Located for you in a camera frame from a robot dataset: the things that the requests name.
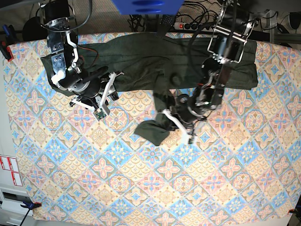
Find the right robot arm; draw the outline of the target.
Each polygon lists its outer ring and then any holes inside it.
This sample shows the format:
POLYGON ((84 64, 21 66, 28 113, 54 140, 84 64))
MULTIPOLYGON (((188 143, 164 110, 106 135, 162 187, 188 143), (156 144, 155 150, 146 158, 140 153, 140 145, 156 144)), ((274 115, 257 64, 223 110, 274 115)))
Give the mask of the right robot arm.
POLYGON ((110 114, 107 98, 119 98, 114 81, 122 73, 109 72, 107 66, 92 71, 95 60, 85 66, 78 51, 78 37, 70 24, 76 18, 68 1, 51 0, 40 4, 39 9, 39 23, 48 31, 47 46, 51 51, 44 62, 50 86, 72 97, 70 106, 80 105, 100 121, 110 114))

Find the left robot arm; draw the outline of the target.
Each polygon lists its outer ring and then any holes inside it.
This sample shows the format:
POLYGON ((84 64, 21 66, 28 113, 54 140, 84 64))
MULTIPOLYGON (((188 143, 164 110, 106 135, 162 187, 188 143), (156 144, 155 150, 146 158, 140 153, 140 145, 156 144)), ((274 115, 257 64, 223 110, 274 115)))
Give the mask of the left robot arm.
POLYGON ((195 142, 195 124, 206 121, 212 111, 222 104, 225 87, 234 81, 234 89, 252 89, 257 86, 257 72, 254 65, 250 71, 250 81, 241 75, 234 76, 234 65, 241 62, 243 53, 254 27, 256 18, 242 9, 236 0, 223 1, 216 23, 211 22, 213 36, 207 47, 211 54, 197 69, 192 60, 194 34, 188 45, 188 59, 193 71, 201 77, 192 96, 181 94, 175 97, 175 103, 164 114, 171 122, 171 130, 179 129, 182 142, 195 142))

